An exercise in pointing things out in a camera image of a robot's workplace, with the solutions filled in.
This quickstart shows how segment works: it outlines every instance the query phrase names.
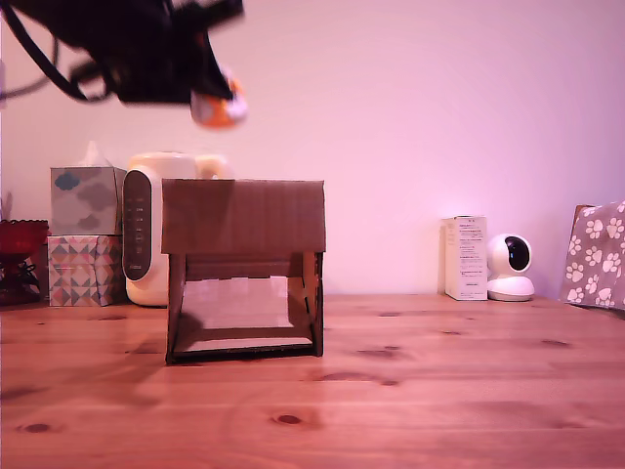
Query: cloud pattern tissue box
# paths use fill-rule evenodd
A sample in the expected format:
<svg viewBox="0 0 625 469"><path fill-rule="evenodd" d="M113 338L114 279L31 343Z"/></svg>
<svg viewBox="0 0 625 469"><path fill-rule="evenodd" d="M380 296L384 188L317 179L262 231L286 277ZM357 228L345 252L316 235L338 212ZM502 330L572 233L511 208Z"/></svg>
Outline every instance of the cloud pattern tissue box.
<svg viewBox="0 0 625 469"><path fill-rule="evenodd" d="M52 235L121 235L126 171L109 167L50 168Z"/></svg>
<svg viewBox="0 0 625 469"><path fill-rule="evenodd" d="M121 236L49 236L50 306L125 302Z"/></svg>

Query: white appliance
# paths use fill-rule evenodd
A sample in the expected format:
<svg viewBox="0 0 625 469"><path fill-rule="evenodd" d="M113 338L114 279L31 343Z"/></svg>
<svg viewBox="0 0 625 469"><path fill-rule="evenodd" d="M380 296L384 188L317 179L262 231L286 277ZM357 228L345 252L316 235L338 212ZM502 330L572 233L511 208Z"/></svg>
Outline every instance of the white appliance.
<svg viewBox="0 0 625 469"><path fill-rule="evenodd" d="M500 234L487 248L490 278L488 298L499 301L528 301L534 294L532 281L524 275L531 266L531 246L518 234Z"/></svg>
<svg viewBox="0 0 625 469"><path fill-rule="evenodd" d="M169 259L161 253L162 180L215 179L228 173L226 160L218 155L152 152L131 158L123 189L123 267L133 303L168 303Z"/></svg>

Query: red bowl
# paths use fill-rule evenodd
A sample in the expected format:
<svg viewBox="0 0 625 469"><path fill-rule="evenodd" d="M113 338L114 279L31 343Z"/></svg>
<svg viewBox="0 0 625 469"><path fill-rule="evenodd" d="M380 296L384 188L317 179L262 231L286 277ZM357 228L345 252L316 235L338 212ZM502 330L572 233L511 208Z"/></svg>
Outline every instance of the red bowl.
<svg viewBox="0 0 625 469"><path fill-rule="evenodd" d="M0 222L0 262L21 262L34 254L48 236L45 220Z"/></svg>

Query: security camera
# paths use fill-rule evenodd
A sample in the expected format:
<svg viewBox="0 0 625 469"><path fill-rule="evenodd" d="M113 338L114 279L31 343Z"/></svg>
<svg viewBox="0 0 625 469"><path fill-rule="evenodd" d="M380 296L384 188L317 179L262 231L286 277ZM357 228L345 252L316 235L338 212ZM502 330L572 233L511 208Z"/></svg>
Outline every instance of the security camera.
<svg viewBox="0 0 625 469"><path fill-rule="evenodd" d="M531 266L531 246L518 234L500 234L487 248L490 277L488 298L498 301L528 301L534 285L524 273Z"/></svg>

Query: robotic arm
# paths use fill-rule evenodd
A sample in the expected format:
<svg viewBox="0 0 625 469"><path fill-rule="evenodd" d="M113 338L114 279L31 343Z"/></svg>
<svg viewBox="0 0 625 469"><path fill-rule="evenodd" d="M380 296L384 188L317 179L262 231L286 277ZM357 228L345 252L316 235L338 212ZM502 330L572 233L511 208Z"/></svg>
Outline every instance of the robotic arm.
<svg viewBox="0 0 625 469"><path fill-rule="evenodd" d="M189 1L178 8L172 0L0 0L0 8L28 54L75 100L98 102L115 94L126 104L188 105L208 127L230 126L246 113L207 32L241 17L242 0ZM14 8L92 60L65 78L30 39ZM104 93L85 96L81 85L95 79L104 81Z"/></svg>

